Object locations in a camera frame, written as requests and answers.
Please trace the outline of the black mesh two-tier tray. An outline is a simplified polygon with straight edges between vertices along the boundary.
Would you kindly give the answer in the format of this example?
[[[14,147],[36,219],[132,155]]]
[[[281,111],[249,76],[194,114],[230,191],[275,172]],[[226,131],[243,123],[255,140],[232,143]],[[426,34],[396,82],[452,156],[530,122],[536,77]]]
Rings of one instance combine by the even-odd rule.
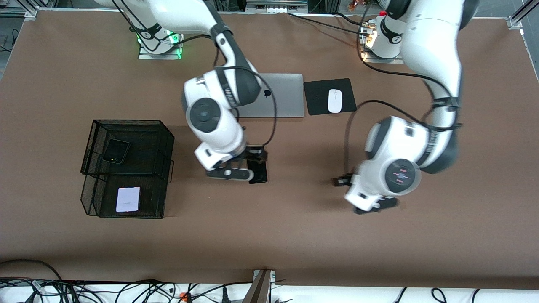
[[[122,164],[102,161],[110,139],[129,142]],[[80,201],[87,215],[101,218],[162,219],[174,161],[174,135],[159,120],[94,120],[81,174]],[[140,187],[140,209],[115,211],[118,188]]]

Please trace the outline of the white power strip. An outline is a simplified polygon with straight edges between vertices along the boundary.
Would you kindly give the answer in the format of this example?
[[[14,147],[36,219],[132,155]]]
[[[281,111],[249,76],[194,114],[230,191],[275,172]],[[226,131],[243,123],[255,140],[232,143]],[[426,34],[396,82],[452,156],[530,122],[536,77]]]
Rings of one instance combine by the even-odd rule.
[[[307,0],[245,0],[250,13],[308,13]]]

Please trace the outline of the lavender flip phone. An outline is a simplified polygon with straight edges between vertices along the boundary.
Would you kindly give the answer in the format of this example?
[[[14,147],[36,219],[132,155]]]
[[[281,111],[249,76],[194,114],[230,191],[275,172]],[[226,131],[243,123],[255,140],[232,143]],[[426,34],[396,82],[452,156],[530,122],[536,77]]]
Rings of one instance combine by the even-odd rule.
[[[140,209],[140,187],[118,188],[115,211],[118,213],[135,212]]]

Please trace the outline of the aluminium frame rail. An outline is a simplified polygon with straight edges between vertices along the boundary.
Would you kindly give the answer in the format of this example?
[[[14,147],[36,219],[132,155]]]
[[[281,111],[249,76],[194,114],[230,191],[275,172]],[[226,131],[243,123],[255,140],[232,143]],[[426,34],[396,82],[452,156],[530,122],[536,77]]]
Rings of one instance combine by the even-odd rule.
[[[25,6],[7,5],[0,8],[0,19],[34,19],[37,15],[38,7],[31,5],[29,8]]]

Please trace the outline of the white computer mouse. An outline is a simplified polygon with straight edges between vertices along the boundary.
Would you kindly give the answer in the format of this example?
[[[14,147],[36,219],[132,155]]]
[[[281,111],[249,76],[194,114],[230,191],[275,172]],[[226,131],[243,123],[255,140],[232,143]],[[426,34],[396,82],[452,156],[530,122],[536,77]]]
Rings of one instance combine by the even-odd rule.
[[[327,109],[329,113],[337,114],[342,111],[343,95],[338,89],[330,89],[328,92]]]

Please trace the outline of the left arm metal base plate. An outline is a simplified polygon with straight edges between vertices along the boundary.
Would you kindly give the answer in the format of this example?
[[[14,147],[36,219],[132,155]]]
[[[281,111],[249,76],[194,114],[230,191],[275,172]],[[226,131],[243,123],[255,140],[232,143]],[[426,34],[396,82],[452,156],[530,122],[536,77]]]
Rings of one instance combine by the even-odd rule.
[[[394,58],[381,58],[377,57],[371,50],[363,50],[361,52],[361,58],[364,62],[369,64],[403,64],[403,59],[400,55]]]

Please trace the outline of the silver closed laptop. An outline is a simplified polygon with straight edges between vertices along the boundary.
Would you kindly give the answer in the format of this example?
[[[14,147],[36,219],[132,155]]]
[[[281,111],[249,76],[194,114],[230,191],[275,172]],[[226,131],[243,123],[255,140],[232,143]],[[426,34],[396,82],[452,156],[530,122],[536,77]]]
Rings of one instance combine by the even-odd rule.
[[[275,116],[272,98],[277,102],[278,118],[302,118],[304,89],[302,74],[261,74],[271,90],[262,84],[256,101],[239,107],[241,118],[272,118]]]

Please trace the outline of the long black smartphone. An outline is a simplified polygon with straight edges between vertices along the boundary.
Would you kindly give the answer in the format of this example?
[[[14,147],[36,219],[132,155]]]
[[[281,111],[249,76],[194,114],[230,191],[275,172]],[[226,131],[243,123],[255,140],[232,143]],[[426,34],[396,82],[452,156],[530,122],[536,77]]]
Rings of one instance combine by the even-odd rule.
[[[253,172],[253,178],[248,181],[249,184],[268,182],[266,162],[248,161],[248,169]]]

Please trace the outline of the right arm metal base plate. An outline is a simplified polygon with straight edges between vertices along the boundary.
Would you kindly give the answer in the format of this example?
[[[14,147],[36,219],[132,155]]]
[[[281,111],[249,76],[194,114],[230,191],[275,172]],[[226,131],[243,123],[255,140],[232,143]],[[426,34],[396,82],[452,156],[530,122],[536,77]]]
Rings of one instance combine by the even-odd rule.
[[[143,47],[141,40],[138,40],[138,43],[140,60],[180,60],[182,58],[183,44],[158,43],[156,52],[152,53]]]

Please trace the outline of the small black flip phone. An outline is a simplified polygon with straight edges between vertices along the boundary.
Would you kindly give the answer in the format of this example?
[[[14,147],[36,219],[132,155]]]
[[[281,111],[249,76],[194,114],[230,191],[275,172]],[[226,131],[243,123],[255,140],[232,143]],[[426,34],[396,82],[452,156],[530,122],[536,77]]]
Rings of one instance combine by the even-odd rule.
[[[102,161],[113,164],[122,164],[126,158],[130,143],[117,139],[110,139],[102,156]]]

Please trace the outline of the aluminium frame corner profile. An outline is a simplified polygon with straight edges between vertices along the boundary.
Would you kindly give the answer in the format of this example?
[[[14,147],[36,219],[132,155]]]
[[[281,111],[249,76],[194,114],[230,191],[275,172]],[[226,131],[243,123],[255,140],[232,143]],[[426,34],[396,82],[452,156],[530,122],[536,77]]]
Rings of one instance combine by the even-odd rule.
[[[523,0],[523,4],[512,14],[506,18],[509,29],[520,29],[522,21],[535,8],[539,8],[539,0]]]

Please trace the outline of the black mouse pad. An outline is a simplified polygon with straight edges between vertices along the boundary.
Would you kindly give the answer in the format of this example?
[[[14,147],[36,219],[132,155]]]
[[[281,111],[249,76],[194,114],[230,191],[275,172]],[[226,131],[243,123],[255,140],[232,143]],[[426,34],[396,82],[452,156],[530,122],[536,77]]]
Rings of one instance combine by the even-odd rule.
[[[357,110],[352,84],[348,78],[306,81],[303,83],[303,87],[309,115],[332,114],[327,109],[330,89],[338,89],[342,92],[343,106],[339,113]]]

